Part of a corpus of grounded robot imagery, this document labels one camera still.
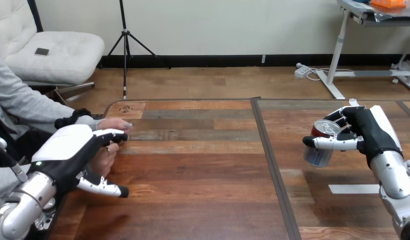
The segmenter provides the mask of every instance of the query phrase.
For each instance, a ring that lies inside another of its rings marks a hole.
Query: wooden table
[[[381,105],[410,158],[410,115]],[[303,161],[312,123],[347,105],[309,100],[121,101],[107,117],[134,128],[109,179],[129,198],[71,193],[53,240],[398,239],[377,194],[328,184],[374,184],[365,156]],[[401,104],[409,112],[410,102]]]

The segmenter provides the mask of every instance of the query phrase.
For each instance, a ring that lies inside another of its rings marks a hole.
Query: white wall
[[[122,30],[118,0],[36,0],[45,31]],[[342,22],[335,0],[125,0],[127,28],[158,55],[331,54]],[[344,53],[399,54],[409,27],[350,21]],[[132,54],[148,54],[130,41]],[[122,45],[115,54],[122,54]]]

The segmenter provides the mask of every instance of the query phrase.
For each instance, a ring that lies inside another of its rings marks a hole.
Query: soda can
[[[330,120],[318,120],[314,123],[311,136],[329,138],[341,132],[341,127]],[[310,165],[317,168],[324,168],[330,161],[333,150],[306,147],[304,159]]]

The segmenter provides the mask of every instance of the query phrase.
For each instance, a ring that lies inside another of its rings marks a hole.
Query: gray sleeve
[[[5,65],[0,57],[0,106],[27,124],[52,124],[69,117],[73,109],[33,91]]]
[[[27,172],[30,165],[21,166],[24,172]],[[6,192],[12,190],[18,184],[18,179],[8,167],[0,167],[0,197]]]

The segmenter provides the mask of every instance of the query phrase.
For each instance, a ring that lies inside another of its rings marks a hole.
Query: can lid
[[[325,134],[335,135],[342,131],[342,128],[330,120],[318,120],[314,123],[315,128]]]

